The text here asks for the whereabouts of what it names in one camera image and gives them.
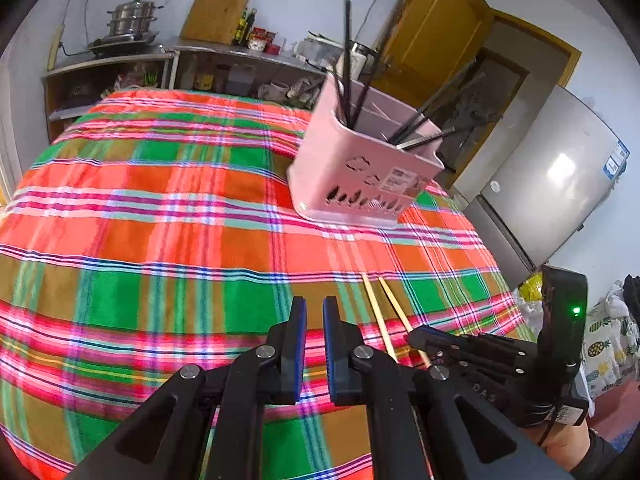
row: stainless steel pot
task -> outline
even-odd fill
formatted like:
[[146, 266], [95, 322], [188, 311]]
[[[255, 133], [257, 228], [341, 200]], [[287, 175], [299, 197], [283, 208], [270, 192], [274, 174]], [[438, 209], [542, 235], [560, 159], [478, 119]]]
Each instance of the stainless steel pot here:
[[108, 10], [107, 12], [112, 14], [109, 22], [109, 35], [143, 34], [149, 30], [151, 22], [157, 19], [154, 18], [154, 11], [163, 7], [156, 7], [155, 2], [133, 0], [126, 4], [120, 4], [115, 10]]

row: yellow plastic bag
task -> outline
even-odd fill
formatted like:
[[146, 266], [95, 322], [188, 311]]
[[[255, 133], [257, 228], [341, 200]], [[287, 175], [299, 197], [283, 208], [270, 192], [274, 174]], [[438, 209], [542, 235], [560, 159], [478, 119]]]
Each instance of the yellow plastic bag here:
[[518, 290], [525, 301], [542, 301], [542, 273], [530, 276]]

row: pineapple print fabric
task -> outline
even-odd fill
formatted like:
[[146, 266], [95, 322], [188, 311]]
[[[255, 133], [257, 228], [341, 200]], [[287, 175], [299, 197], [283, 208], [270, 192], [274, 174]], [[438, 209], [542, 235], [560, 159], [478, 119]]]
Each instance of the pineapple print fabric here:
[[591, 399], [640, 377], [638, 325], [622, 300], [622, 282], [587, 314], [582, 349]]

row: black sleeve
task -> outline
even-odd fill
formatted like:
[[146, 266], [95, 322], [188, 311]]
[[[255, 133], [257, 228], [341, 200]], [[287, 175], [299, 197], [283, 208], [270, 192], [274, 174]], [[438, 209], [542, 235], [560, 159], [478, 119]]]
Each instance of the black sleeve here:
[[582, 461], [571, 471], [575, 480], [596, 480], [618, 455], [609, 442], [589, 430], [591, 445]]

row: refrigerator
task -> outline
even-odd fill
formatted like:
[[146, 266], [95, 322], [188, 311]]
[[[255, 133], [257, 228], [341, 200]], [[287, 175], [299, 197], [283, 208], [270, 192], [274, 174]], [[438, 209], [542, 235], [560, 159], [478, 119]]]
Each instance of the refrigerator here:
[[628, 149], [556, 86], [520, 144], [464, 210], [513, 290], [579, 228], [623, 171]]

